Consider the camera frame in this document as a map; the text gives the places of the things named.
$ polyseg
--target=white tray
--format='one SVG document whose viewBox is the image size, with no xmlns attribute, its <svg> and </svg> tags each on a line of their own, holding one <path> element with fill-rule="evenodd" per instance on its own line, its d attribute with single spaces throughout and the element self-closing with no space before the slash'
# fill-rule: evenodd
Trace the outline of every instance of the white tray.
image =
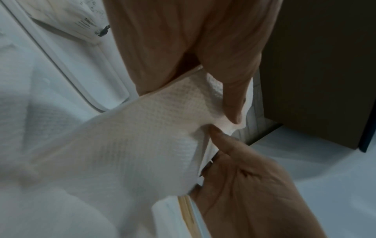
<svg viewBox="0 0 376 238">
<path fill-rule="evenodd" d="M 37 24 L 16 0 L 1 1 L 94 107 L 107 111 L 127 100 L 128 90 L 97 45 Z"/>
</svg>

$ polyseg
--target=hand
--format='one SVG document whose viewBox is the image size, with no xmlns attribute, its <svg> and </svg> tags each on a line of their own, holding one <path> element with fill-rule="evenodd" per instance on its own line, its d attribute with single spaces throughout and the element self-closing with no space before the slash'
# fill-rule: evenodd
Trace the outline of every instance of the hand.
<svg viewBox="0 0 376 238">
<path fill-rule="evenodd" d="M 241 123 L 246 91 L 282 0 L 104 0 L 139 94 L 193 67 L 223 83 L 223 111 Z"/>
<path fill-rule="evenodd" d="M 235 138 L 210 128 L 219 148 L 190 194 L 213 238 L 324 238 L 288 173 Z"/>
</svg>

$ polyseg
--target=dark brown panel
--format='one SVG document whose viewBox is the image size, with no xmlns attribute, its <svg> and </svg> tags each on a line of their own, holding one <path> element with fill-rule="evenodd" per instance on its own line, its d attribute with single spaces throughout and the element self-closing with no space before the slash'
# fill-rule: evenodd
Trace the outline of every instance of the dark brown panel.
<svg viewBox="0 0 376 238">
<path fill-rule="evenodd" d="M 375 10 L 375 1 L 284 1 L 260 66 L 265 116 L 357 148 L 376 99 Z"/>
</svg>

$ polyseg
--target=white package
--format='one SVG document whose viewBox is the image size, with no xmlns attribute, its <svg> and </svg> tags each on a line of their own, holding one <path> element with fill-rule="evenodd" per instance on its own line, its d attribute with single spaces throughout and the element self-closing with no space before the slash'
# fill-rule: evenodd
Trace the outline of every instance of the white package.
<svg viewBox="0 0 376 238">
<path fill-rule="evenodd" d="M 17 0 L 35 20 L 96 44 L 108 27 L 105 10 L 95 0 Z"/>
<path fill-rule="evenodd" d="M 0 50 L 0 62 L 4 66 L 3 62 L 10 57 L 4 54 L 7 52 L 4 48 Z M 29 84 L 27 77 L 31 66 L 25 66 L 32 60 L 22 62 L 21 58 L 25 58 L 24 55 L 14 53 L 12 60 L 17 62 L 17 67 L 0 70 L 0 80 L 12 88 L 14 98 L 27 94 L 23 88 L 27 89 Z M 22 72 L 18 68 L 25 69 L 22 76 L 25 78 L 12 84 L 11 79 Z M 242 111 L 243 123 L 234 125 L 222 111 L 221 83 L 199 67 L 166 87 L 103 113 L 27 154 L 21 154 L 18 149 L 22 143 L 22 124 L 27 120 L 27 97 L 19 104 L 14 101 L 18 105 L 13 107 L 18 108 L 12 114 L 9 110 L 0 110 L 0 142 L 17 141 L 4 147 L 7 154 L 1 158 L 0 206 L 7 208 L 3 209 L 4 216 L 13 218 L 0 227 L 2 237 L 12 237 L 6 234 L 13 234 L 16 227 L 18 234 L 38 234 L 39 237 L 43 237 L 41 234 L 46 234 L 45 237 L 92 234 L 75 232 L 79 226 L 74 225 L 79 221 L 75 219 L 71 224 L 72 216 L 90 221 L 85 225 L 85 229 L 92 225 L 90 231 L 103 224 L 111 231 L 111 236 L 116 236 L 112 226 L 120 236 L 137 233 L 140 227 L 146 228 L 141 229 L 142 232 L 153 235 L 151 206 L 166 196 L 183 195 L 193 188 L 200 168 L 217 152 L 207 135 L 208 124 L 215 124 L 228 134 L 244 127 L 252 90 L 251 83 Z M 6 98 L 0 100 L 1 109 L 6 108 Z M 14 133 L 15 127 L 19 128 L 17 133 Z M 6 180 L 20 182 L 22 189 L 4 183 Z M 41 200 L 50 207 L 65 203 L 63 208 L 39 209 L 43 207 L 38 202 Z M 14 213 L 8 201 L 23 209 Z M 27 226 L 29 221 L 42 218 L 50 224 Z"/>
</svg>

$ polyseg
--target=skin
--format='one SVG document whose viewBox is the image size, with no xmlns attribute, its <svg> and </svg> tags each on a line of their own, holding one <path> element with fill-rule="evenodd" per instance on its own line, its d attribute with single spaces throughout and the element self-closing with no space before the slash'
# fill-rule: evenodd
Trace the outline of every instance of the skin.
<svg viewBox="0 0 376 238">
<path fill-rule="evenodd" d="M 212 237 L 326 237 L 280 165 L 215 126 L 210 136 L 220 151 L 190 196 Z"/>
<path fill-rule="evenodd" d="M 111 29 L 139 94 L 193 67 L 223 83 L 223 111 L 241 122 L 282 0 L 104 0 Z"/>
</svg>

